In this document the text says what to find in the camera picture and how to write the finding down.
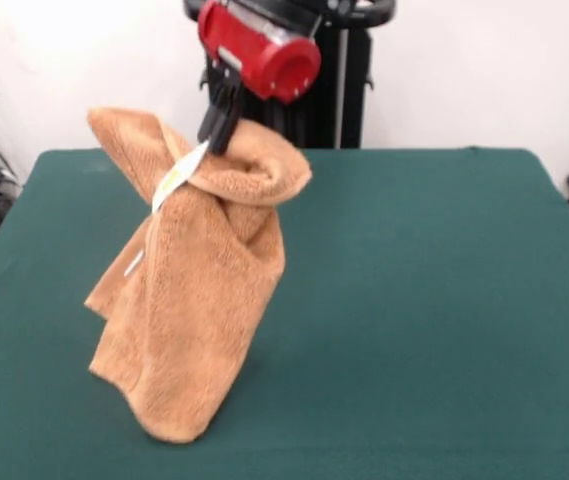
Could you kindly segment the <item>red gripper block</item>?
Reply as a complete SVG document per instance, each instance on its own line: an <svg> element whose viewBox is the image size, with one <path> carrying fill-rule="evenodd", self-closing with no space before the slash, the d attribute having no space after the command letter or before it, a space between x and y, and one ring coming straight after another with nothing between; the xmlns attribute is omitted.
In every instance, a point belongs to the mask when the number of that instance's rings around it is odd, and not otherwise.
<svg viewBox="0 0 569 480"><path fill-rule="evenodd" d="M319 22L318 15L284 1L206 1L197 16L200 42L212 63L242 84L221 78L209 89L198 140L212 141L213 153L227 150L243 110L244 87L284 104L306 93L321 66L314 40Z"/></svg>

